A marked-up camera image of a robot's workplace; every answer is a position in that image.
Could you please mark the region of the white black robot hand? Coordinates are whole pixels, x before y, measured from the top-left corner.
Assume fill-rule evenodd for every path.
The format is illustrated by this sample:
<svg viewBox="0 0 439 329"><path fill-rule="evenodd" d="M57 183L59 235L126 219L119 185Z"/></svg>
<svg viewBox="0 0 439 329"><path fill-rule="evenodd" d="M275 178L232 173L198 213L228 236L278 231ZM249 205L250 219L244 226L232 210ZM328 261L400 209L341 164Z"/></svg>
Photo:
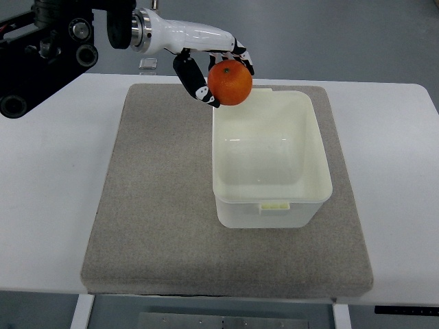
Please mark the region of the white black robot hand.
<svg viewBox="0 0 439 329"><path fill-rule="evenodd" d="M220 103L207 86L215 64L236 60L254 75L247 49L231 33L201 23L162 19L151 9L134 11L131 47L148 55L161 49L174 54L173 68L186 91L215 108Z"/></svg>

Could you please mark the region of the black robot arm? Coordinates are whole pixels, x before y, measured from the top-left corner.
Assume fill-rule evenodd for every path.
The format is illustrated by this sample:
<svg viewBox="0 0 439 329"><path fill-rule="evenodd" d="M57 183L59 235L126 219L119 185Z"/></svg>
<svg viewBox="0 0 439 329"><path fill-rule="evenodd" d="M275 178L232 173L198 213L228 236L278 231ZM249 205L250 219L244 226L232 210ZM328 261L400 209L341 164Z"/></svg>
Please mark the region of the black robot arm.
<svg viewBox="0 0 439 329"><path fill-rule="evenodd" d="M17 119L87 72L98 61L94 10L106 12L115 49L132 37L136 1L35 1L1 21L1 114Z"/></svg>

